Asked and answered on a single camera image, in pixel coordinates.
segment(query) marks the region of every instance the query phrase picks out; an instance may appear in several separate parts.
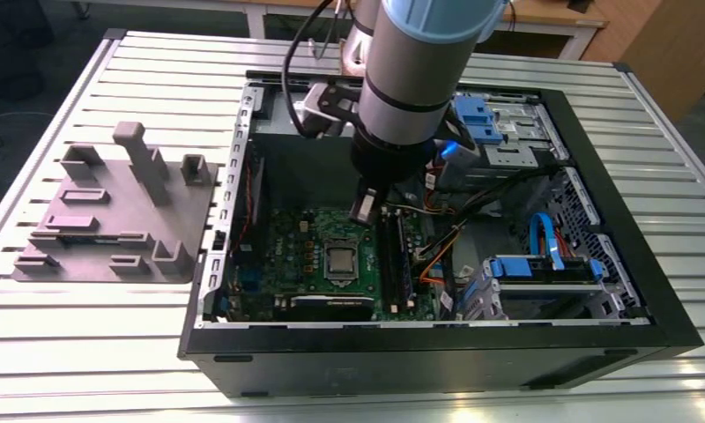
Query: open pc tower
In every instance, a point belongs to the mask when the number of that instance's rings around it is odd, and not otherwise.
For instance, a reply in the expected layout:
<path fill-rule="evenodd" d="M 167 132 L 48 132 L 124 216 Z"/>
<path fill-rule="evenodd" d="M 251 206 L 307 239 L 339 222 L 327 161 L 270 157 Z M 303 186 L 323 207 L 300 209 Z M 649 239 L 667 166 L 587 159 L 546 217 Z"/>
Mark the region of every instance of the open pc tower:
<path fill-rule="evenodd" d="M 299 102 L 318 82 L 362 86 L 294 77 Z M 300 137 L 250 74 L 179 352 L 227 396 L 570 388 L 702 345 L 565 94 L 454 107 L 478 148 L 446 140 L 363 227 L 351 128 Z"/>

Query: circuit board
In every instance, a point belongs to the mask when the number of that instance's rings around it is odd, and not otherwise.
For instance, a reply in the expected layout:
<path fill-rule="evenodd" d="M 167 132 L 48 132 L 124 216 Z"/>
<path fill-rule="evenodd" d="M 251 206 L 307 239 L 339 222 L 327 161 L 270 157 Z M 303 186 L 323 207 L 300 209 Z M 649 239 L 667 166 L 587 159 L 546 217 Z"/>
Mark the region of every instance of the circuit board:
<path fill-rule="evenodd" d="M 403 214 L 403 226 L 412 253 L 424 243 L 415 213 Z M 371 298 L 376 321 L 434 320 L 431 293 L 416 295 L 402 313 L 383 306 L 378 234 L 348 220 L 347 210 L 275 209 L 267 234 L 263 266 L 240 271 L 242 309 L 251 321 L 271 322 L 278 296 L 296 294 Z"/>

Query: yellow wire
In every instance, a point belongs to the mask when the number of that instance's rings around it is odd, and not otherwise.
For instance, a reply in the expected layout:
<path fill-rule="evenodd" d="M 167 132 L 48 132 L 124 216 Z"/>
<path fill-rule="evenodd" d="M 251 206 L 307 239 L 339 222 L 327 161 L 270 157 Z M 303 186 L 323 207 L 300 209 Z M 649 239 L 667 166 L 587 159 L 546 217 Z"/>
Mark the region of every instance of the yellow wire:
<path fill-rule="evenodd" d="M 455 235 L 455 237 L 452 238 L 452 240 L 447 243 L 447 245 L 444 245 L 444 248 L 443 250 L 439 252 L 439 254 L 436 255 L 436 257 L 434 258 L 432 262 L 430 263 L 428 267 L 423 270 L 423 273 L 422 273 L 422 276 L 419 277 L 419 280 L 420 281 L 424 281 L 426 280 L 426 275 L 428 274 L 428 271 L 432 269 L 434 265 L 436 264 L 436 262 L 439 262 L 439 259 L 443 258 L 443 255 L 444 253 L 447 252 L 447 250 L 451 248 L 452 244 L 455 243 L 455 241 L 458 241 L 458 237 L 460 236 L 460 233 L 458 233 Z"/>

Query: aluminum extrusion table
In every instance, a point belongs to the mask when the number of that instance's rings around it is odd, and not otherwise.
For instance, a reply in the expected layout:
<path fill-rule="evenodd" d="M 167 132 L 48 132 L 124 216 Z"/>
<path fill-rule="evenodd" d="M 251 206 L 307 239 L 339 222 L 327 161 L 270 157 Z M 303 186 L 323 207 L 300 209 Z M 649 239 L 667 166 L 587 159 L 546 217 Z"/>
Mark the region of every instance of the aluminum extrusion table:
<path fill-rule="evenodd" d="M 194 363 L 175 357 L 190 285 L 14 281 L 14 261 L 64 177 L 58 160 L 68 145 L 91 143 L 107 159 L 123 157 L 111 135 L 118 121 L 132 120 L 144 123 L 146 141 L 166 160 L 190 152 L 224 163 L 244 73 L 278 71 L 288 47 L 110 34 L 0 204 L 0 418 L 705 421 L 705 346 L 570 391 L 228 399 Z M 320 61 L 299 51 L 294 70 L 338 73 L 338 58 L 336 48 Z M 705 168 L 637 78 L 605 63 L 476 56 L 464 80 L 569 94 L 705 341 Z"/>

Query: black case frame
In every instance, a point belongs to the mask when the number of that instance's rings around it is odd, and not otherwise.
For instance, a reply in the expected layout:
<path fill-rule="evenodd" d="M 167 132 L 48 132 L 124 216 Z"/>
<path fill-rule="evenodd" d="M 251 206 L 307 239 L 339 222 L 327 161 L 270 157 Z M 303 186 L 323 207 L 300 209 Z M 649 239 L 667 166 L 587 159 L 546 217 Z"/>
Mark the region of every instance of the black case frame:
<path fill-rule="evenodd" d="M 279 74 L 250 72 L 250 86 Z M 294 75 L 294 91 L 311 83 L 360 85 L 352 77 Z M 703 345 L 591 140 L 561 91 L 460 85 L 537 94 L 582 176 L 651 325 L 442 327 L 430 329 L 195 329 L 199 270 L 179 357 L 194 360 L 231 397 L 359 395 L 577 386 L 643 360 L 670 358 Z"/>

